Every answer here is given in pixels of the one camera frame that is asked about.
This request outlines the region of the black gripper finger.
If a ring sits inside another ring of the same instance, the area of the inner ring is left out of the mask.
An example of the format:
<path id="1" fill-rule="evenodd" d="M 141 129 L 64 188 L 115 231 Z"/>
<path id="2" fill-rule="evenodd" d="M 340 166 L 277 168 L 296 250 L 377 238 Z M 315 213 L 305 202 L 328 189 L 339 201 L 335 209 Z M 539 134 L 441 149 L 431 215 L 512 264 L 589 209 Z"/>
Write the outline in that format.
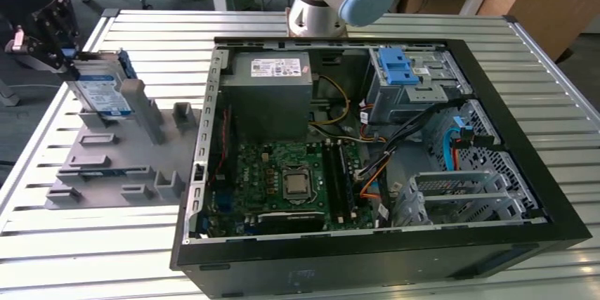
<path id="1" fill-rule="evenodd" d="M 80 52 L 80 30 L 71 0 L 53 0 L 33 15 L 37 34 L 31 37 L 33 57 L 64 81 L 77 81 L 75 58 Z"/>

